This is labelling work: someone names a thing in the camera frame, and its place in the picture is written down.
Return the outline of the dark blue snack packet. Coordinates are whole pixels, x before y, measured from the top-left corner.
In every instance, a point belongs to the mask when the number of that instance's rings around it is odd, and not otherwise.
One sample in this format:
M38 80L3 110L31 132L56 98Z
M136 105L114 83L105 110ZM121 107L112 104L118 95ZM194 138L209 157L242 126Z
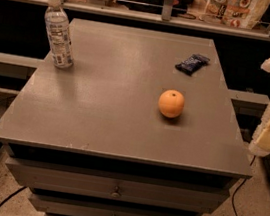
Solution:
M192 54L186 60L180 62L176 65L176 70L185 73L186 75L190 76L198 69L206 66L210 62L210 59L201 55L201 54Z

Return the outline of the grey drawer cabinet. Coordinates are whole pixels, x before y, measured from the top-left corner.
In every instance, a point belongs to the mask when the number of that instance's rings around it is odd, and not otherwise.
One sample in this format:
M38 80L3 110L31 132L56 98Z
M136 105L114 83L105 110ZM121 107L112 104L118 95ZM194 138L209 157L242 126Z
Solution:
M74 20L0 120L7 167L44 216L202 216L251 173L211 39ZM192 54L210 62L188 76ZM166 118L158 100L183 94Z

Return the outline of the printed food bag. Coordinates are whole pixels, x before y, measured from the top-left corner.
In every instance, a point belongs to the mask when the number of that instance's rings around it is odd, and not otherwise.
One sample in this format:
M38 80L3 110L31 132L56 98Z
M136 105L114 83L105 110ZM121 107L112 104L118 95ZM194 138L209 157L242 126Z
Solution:
M212 24L251 29L260 22L270 0L205 0L200 19Z

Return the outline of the clear plastic water bottle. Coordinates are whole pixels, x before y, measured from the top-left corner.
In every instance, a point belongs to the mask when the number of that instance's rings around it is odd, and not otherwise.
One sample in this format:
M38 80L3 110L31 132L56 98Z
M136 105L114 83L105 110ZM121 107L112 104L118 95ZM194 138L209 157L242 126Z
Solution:
M61 5L61 0L48 0L44 20L54 65L69 68L73 65L69 20Z

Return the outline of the orange fruit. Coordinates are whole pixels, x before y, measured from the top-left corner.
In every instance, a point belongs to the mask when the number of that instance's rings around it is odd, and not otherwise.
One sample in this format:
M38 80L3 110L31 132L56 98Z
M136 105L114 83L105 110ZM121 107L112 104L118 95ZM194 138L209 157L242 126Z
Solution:
M185 98L180 91L166 90L158 99L158 108L166 118L176 118L182 114Z

